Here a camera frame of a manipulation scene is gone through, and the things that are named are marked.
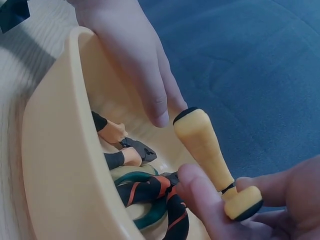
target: plastic bowl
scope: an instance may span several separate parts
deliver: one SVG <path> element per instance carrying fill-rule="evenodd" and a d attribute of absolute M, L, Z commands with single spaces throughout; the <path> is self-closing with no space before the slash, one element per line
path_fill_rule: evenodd
<path fill-rule="evenodd" d="M 151 164 L 159 173 L 195 163 L 172 124 L 156 128 L 148 121 L 128 77 L 97 36 L 76 27 L 23 117 L 23 179 L 37 240 L 162 239 L 166 220 L 141 233 L 133 219 L 146 206 L 124 207 L 103 155 L 116 150 L 99 139 L 91 110 L 124 123 L 129 137 L 154 149 L 158 158 Z M 171 121 L 177 114 L 170 111 Z M 188 213 L 188 239 L 208 239 Z"/>

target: toy hammer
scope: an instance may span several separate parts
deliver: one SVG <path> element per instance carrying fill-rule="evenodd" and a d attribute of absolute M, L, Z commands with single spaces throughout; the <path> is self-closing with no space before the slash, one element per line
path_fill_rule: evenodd
<path fill-rule="evenodd" d="M 260 190 L 249 186 L 237 192 L 235 180 L 222 156 L 209 116 L 197 107 L 181 112 L 173 121 L 174 132 L 201 166 L 225 201 L 224 212 L 234 221 L 252 217 L 263 205 Z"/>

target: blue carpet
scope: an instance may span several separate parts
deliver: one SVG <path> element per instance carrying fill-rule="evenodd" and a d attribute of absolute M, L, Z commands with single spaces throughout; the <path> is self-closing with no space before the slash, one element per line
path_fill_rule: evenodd
<path fill-rule="evenodd" d="M 320 153 L 319 0 L 140 0 L 235 178 Z"/>

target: figure hand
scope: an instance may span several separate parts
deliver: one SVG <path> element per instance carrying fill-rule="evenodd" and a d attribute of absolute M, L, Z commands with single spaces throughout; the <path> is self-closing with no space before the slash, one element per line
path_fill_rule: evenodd
<path fill-rule="evenodd" d="M 150 121 L 164 127 L 167 106 L 187 108 L 162 43 L 137 0 L 69 0 L 76 17 L 91 29 L 131 77 Z"/>
<path fill-rule="evenodd" d="M 237 179 L 238 191 L 257 186 L 265 206 L 286 207 L 258 213 L 243 222 L 225 215 L 220 194 L 200 167 L 183 165 L 178 177 L 178 194 L 213 240 L 320 239 L 320 156 L 276 174 Z"/>

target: green ring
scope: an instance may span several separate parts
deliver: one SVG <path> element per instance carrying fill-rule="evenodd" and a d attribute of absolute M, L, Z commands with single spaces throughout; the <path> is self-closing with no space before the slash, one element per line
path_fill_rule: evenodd
<path fill-rule="evenodd" d="M 154 175 L 146 172 L 133 171 L 118 178 L 116 181 L 114 181 L 114 184 L 117 187 L 125 181 L 146 182 L 148 178 L 152 176 Z M 166 214 L 166 212 L 167 212 L 167 200 L 165 197 L 161 197 L 151 203 L 151 208 L 146 215 L 142 216 L 141 218 L 133 220 L 133 222 L 139 230 L 142 230 L 160 221 L 163 218 L 163 216 Z"/>

